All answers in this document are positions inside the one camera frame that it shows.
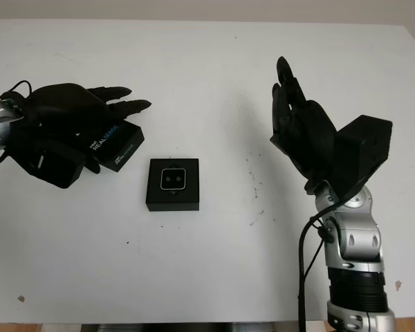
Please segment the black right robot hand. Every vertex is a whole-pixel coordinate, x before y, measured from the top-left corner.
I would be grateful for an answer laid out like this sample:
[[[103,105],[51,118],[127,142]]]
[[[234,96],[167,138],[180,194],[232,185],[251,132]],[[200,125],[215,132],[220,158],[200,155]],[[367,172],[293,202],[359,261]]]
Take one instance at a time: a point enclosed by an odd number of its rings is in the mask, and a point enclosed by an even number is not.
[[[305,98],[284,57],[276,68],[279,81],[272,88],[270,141],[307,179],[304,189],[313,195],[332,169],[336,128],[320,104]]]

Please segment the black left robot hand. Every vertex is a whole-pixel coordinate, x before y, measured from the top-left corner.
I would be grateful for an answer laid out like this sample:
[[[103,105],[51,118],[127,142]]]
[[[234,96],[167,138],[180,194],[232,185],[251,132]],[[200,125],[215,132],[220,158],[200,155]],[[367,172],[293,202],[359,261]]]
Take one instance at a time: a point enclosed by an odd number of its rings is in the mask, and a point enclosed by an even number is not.
[[[40,127],[41,135],[59,140],[86,154],[85,167],[98,174],[100,165],[83,138],[101,138],[111,127],[151,106],[148,100],[122,98],[131,94],[123,86],[86,89],[73,83],[34,90],[22,105],[25,119]]]

